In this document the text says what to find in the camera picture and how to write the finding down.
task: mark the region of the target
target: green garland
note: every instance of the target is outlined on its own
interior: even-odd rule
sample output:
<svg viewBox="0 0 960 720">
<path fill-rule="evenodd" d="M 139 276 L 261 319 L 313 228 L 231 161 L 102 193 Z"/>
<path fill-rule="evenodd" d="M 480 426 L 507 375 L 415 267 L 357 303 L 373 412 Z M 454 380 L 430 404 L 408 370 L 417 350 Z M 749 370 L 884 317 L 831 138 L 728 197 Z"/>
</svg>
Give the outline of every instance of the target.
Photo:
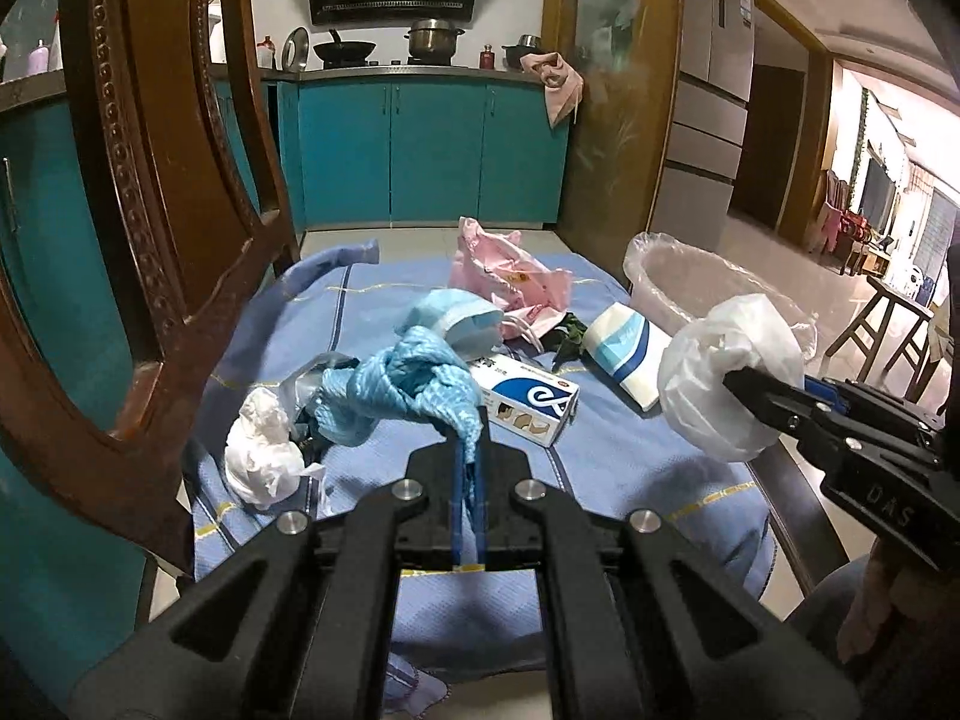
<svg viewBox="0 0 960 720">
<path fill-rule="evenodd" d="M 856 177 L 860 172 L 860 162 L 863 160 L 863 140 L 867 136 L 867 105 L 870 101 L 870 92 L 861 90 L 860 97 L 860 129 L 856 133 L 856 146 L 853 147 L 853 168 L 850 171 L 850 191 L 856 186 Z"/>
</svg>

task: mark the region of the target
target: surgical face mask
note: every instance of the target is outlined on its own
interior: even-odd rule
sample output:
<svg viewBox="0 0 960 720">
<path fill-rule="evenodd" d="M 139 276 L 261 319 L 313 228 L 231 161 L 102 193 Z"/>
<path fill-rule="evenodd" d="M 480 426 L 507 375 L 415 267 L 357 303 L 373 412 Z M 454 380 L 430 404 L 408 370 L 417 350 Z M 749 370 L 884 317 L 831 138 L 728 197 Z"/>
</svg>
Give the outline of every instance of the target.
<svg viewBox="0 0 960 720">
<path fill-rule="evenodd" d="M 487 356 L 503 343 L 501 322 L 503 312 L 488 300 L 465 290 L 433 290 L 414 304 L 397 327 L 397 335 L 415 325 L 426 327 L 469 362 Z"/>
</svg>

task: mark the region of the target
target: countertop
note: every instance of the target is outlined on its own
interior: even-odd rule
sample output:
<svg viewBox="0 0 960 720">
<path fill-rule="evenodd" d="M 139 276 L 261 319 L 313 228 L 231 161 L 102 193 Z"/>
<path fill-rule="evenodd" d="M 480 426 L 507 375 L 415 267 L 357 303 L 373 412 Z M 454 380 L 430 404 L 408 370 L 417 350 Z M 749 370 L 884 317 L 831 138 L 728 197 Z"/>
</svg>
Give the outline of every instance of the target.
<svg viewBox="0 0 960 720">
<path fill-rule="evenodd" d="M 211 65 L 210 76 L 213 79 L 227 77 L 226 65 Z M 342 68 L 339 70 L 311 70 L 306 73 L 284 73 L 277 70 L 261 70 L 260 77 L 267 81 L 294 81 L 316 83 L 339 79 L 373 79 L 381 76 L 431 76 L 453 77 L 453 79 L 478 79 L 506 81 L 539 85 L 539 79 L 529 73 L 512 70 L 479 70 L 478 68 L 444 67 L 440 65 L 373 65 L 362 68 Z M 66 92 L 64 71 L 40 73 L 25 79 L 16 79 L 0 83 L 0 112 L 20 108 L 22 105 L 39 103 L 40 100 L 54 98 Z"/>
</svg>

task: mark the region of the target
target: metal screw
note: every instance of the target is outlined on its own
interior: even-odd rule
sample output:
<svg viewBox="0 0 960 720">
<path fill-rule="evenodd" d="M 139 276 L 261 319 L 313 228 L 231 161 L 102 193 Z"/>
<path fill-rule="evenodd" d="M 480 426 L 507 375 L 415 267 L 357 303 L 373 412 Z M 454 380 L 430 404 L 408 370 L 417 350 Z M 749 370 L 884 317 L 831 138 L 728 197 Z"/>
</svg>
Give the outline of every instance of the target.
<svg viewBox="0 0 960 720">
<path fill-rule="evenodd" d="M 630 527 L 637 533 L 656 533 L 663 523 L 659 514 L 650 509 L 637 509 L 630 515 Z"/>
<path fill-rule="evenodd" d="M 520 495 L 525 501 L 536 501 L 546 495 L 546 487 L 536 479 L 524 479 L 522 482 L 517 482 L 514 493 Z"/>
<path fill-rule="evenodd" d="M 284 512 L 277 517 L 277 530 L 285 536 L 296 536 L 303 533 L 310 519 L 303 512 Z"/>
<path fill-rule="evenodd" d="M 401 479 L 390 488 L 390 492 L 401 501 L 412 501 L 424 494 L 424 486 L 416 479 Z"/>
</svg>

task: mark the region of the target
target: white box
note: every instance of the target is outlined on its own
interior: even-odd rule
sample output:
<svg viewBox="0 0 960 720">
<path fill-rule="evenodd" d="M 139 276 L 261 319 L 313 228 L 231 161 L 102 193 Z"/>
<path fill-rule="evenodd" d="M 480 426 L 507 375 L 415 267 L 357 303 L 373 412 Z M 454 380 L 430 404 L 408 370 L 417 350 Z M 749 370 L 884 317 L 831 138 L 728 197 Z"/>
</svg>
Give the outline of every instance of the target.
<svg viewBox="0 0 960 720">
<path fill-rule="evenodd" d="M 470 373 L 483 391 L 491 425 L 540 446 L 556 440 L 580 394 L 573 382 L 502 354 L 471 362 Z"/>
</svg>

